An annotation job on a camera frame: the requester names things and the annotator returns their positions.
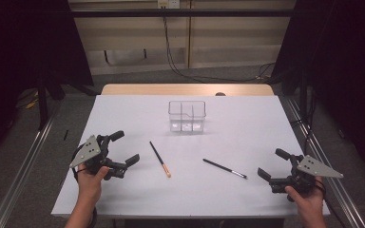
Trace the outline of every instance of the wall outlet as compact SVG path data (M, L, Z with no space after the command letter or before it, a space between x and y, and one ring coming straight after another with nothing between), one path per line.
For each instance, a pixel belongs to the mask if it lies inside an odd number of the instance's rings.
M168 0L158 0L158 9L168 9Z
M168 0L168 8L169 9L179 9L180 0Z

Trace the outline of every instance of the person's arm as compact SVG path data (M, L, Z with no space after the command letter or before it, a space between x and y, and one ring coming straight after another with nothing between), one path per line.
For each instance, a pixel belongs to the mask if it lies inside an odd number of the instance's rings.
M66 228L83 228L88 227L91 222L92 214L96 202L102 194L102 179L108 172L108 167L103 166L96 175L88 173L86 166L80 164L78 166L78 184L79 195L72 214L67 220Z
M316 184L321 177L316 177ZM304 228L326 228L322 216L323 193L314 188L309 196L302 197L293 187L286 186L285 191L298 205L298 215Z

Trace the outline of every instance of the human hand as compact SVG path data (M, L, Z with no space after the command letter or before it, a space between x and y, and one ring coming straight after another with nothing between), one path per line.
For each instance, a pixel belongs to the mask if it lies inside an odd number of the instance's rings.
M316 177L316 185L321 186L321 177ZM292 186L286 186L285 191L298 206L298 215L305 228L325 228L322 216L323 193L314 188L311 193L301 196Z
M102 194L102 179L108 173L108 167L101 167L96 175L90 174L84 163L78 165L78 170L78 201L82 200L95 205Z

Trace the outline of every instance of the transparent box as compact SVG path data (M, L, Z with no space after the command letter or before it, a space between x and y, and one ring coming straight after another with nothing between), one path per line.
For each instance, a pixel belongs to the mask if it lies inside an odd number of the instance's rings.
M205 102L175 101L168 104L170 131L203 131Z

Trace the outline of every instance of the white table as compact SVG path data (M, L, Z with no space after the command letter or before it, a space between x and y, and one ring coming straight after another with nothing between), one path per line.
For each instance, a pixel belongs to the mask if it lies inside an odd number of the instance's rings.
M202 133L169 131L169 101L205 101ZM116 219L283 218L297 213L286 194L272 194L257 175L259 167L273 178L290 175L291 164L275 155L282 148L301 149L276 96L98 96L81 143L90 135L123 130L109 146L108 157L123 162L139 153L125 178L103 182L98 214ZM172 177L163 171L152 141ZM237 170L248 180L202 161ZM78 186L69 170L52 215L68 217ZM323 213L329 214L326 206Z

